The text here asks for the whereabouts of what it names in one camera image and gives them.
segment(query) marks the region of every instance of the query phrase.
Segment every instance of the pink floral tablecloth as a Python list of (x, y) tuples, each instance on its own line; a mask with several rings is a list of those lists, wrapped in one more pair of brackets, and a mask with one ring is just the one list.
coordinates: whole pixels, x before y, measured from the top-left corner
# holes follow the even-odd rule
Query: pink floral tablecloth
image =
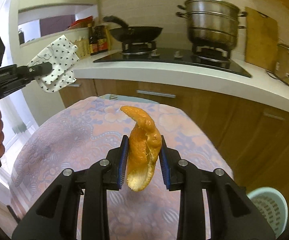
[[(201, 129), (181, 110), (159, 104), (112, 101), (90, 97), (45, 122), (23, 147), (14, 164), (11, 204), (23, 217), (43, 191), (65, 168), (89, 168), (120, 146), (135, 122), (120, 111), (137, 106), (150, 114), (169, 148), (198, 168), (232, 171)], [(176, 239), (180, 192), (163, 184), (160, 164), (148, 187), (133, 192), (126, 183), (120, 191), (108, 191), (108, 217), (112, 240)], [(207, 238), (209, 222), (206, 222)], [(81, 213), (77, 238), (80, 238)]]

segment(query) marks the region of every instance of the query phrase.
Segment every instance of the pot handle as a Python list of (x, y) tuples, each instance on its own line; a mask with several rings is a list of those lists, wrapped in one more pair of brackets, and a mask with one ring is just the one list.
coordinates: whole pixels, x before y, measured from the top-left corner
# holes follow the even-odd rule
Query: pot handle
[(128, 28), (129, 27), (129, 25), (124, 20), (120, 19), (117, 16), (113, 16), (113, 15), (112, 16), (105, 16), (103, 18), (103, 21), (119, 24), (122, 28)]
[(238, 17), (246, 17), (248, 13), (246, 11), (238, 13)]
[(175, 15), (177, 15), (178, 17), (180, 18), (187, 18), (187, 15), (185, 13), (182, 13), (182, 12), (176, 12)]
[(178, 7), (180, 10), (186, 10), (186, 8), (185, 8), (183, 5), (180, 5), (180, 4), (179, 4), (177, 7)]
[(261, 15), (263, 18), (269, 18), (269, 16), (268, 16), (268, 15), (265, 15), (264, 13), (261, 13), (261, 12), (258, 12), (258, 13), (260, 13), (260, 15)]

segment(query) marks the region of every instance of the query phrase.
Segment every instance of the white basket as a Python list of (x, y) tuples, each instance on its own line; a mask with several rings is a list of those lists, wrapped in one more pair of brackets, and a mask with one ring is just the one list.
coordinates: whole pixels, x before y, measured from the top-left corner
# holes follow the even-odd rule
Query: white basket
[(288, 219), (288, 206), (284, 196), (274, 188), (261, 187), (251, 191), (248, 198), (268, 221), (276, 238), (280, 236)]

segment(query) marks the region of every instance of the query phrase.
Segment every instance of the soy sauce bottle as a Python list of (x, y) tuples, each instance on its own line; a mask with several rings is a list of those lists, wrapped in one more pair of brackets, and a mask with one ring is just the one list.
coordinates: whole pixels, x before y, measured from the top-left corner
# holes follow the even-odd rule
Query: soy sauce bottle
[(90, 55), (95, 55), (99, 53), (97, 35), (93, 31), (91, 23), (88, 24), (88, 29), (89, 29)]
[(94, 27), (94, 30), (98, 38), (99, 53), (108, 51), (108, 40), (105, 33), (104, 25), (98, 25)]

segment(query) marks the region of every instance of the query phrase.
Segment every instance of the wooden cutting board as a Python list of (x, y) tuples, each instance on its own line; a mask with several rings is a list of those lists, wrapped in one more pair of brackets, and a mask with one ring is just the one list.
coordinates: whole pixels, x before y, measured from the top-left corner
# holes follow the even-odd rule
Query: wooden cutting board
[(278, 54), (278, 23), (249, 7), (246, 12), (245, 61), (273, 72)]

